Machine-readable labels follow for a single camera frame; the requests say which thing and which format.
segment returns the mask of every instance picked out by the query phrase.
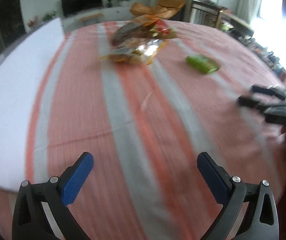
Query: pink and white tablecloth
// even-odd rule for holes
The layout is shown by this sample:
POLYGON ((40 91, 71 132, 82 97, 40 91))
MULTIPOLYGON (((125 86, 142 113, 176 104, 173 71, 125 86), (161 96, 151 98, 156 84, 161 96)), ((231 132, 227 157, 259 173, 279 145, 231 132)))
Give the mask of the pink and white tablecloth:
MULTIPOLYGON (((254 83, 280 81, 225 33, 167 23, 179 38, 148 66, 99 60, 124 22, 70 33, 35 98, 26 179, 45 182, 92 153, 94 168, 69 206, 91 239, 199 239, 220 210, 196 167, 203 151, 243 181, 267 179, 276 201, 285 187, 279 127, 235 103, 254 83), (198 73, 185 63, 194 54, 216 59, 221 69, 198 73)), ((0 190, 6 240, 14 202, 14 193, 0 190)))

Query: orange armchair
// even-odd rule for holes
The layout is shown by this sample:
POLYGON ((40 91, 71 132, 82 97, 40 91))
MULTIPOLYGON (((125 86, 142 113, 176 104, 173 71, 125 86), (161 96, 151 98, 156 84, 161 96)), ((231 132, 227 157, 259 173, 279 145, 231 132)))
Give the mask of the orange armchair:
POLYGON ((135 16, 150 14, 163 19, 169 19, 176 15, 185 4, 185 0, 158 0, 157 5, 152 7, 133 3, 130 11, 135 16))

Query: tv stand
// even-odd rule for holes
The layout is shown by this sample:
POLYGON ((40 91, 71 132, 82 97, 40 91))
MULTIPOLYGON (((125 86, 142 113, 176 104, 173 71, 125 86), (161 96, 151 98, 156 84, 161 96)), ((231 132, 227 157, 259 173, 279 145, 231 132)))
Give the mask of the tv stand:
POLYGON ((100 8, 89 11, 80 12, 78 14, 62 18, 62 25, 65 33, 82 28, 89 24, 97 22, 110 21, 128 21, 133 19, 130 12, 131 6, 100 8))

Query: chips bag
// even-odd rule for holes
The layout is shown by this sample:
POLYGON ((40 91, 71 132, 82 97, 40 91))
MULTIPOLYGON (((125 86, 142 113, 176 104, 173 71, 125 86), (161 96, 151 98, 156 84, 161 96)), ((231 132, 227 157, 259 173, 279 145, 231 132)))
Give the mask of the chips bag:
POLYGON ((119 45, 129 38, 173 39, 176 37, 176 32, 165 22, 158 17, 145 14, 118 29, 112 36, 112 44, 119 45))
POLYGON ((114 62, 149 65, 165 44, 160 39, 130 38, 113 49, 108 58, 114 62))

